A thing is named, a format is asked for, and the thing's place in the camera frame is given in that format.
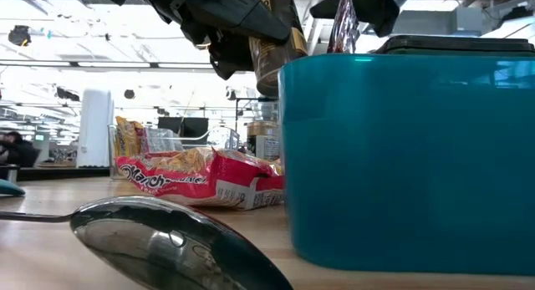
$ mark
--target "teal container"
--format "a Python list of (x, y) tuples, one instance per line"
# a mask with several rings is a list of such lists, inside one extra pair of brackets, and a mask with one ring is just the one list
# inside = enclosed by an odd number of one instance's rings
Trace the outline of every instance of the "teal container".
[(328, 54), (279, 82), (300, 256), (535, 275), (535, 60)]

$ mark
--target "person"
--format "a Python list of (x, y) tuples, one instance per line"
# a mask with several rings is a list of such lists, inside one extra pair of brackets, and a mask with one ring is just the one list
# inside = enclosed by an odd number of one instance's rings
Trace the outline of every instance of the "person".
[(0, 140), (0, 163), (33, 167), (39, 156), (39, 151), (33, 148), (32, 143), (23, 140), (17, 131), (11, 131)]

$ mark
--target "metal spoon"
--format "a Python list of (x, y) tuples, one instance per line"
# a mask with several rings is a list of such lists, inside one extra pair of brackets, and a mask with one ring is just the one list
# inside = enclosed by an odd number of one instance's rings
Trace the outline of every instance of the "metal spoon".
[(275, 265), (229, 226), (153, 197), (103, 199), (67, 216), (0, 212), (0, 220), (70, 221), (90, 251), (149, 289), (292, 289)]

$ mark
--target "table surface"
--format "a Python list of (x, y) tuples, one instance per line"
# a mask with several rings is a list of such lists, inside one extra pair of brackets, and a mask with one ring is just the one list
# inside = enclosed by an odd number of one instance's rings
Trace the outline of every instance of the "table surface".
[[(0, 210), (64, 215), (86, 202), (140, 194), (109, 178), (21, 183), (25, 197), (0, 197)], [(533, 290), (535, 277), (346, 272), (296, 256), (283, 206), (254, 211), (207, 211), (256, 244), (297, 290)], [(2, 290), (143, 289), (100, 261), (71, 234), (67, 223), (0, 221)]]

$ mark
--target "ceiling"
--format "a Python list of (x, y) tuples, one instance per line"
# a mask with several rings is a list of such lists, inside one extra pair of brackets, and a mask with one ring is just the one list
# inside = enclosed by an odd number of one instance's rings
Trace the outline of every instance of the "ceiling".
[[(309, 49), (315, 53), (324, 52), (332, 28), (332, 21), (308, 15), (308, 9), (319, 1), (295, 0)], [(439, 17), (439, 13), (451, 13), (460, 5), (492, 9), (507, 1), (511, 0), (411, 0), (402, 8), (397, 33), (435, 33), (414, 23), (419, 18), (430, 25), (439, 24), (431, 20), (430, 12)], [(8, 42), (9, 31), (19, 24), (31, 28), (32, 42), (28, 47)], [(367, 52), (384, 41), (385, 38), (363, 35), (359, 46), (361, 52)], [(172, 114), (180, 115), (189, 107), (186, 115), (208, 115), (214, 124), (225, 120), (231, 127), (235, 102), (226, 98), (227, 89), (236, 90), (241, 97), (257, 96), (254, 74), (235, 74), (228, 81), (219, 79), (210, 69), (204, 69), (209, 66), (207, 51), (194, 48), (179, 25), (164, 23), (141, 0), (128, 0), (122, 7), (109, 0), (0, 0), (0, 59), (173, 64), (172, 68), (162, 70), (0, 66), (0, 106), (18, 113), (11, 120), (35, 120), (49, 115), (63, 120), (60, 125), (68, 121), (66, 128), (78, 124), (79, 103), (55, 97), (58, 87), (80, 97), (85, 89), (110, 89), (118, 114), (132, 119), (154, 120), (154, 106), (173, 109)], [(135, 99), (124, 97), (126, 89), (135, 91)], [(69, 107), (61, 107), (66, 102)], [(13, 106), (14, 103), (36, 107), (22, 108)], [(213, 110), (207, 114), (201, 107)], [(255, 114), (244, 116), (251, 120)]]

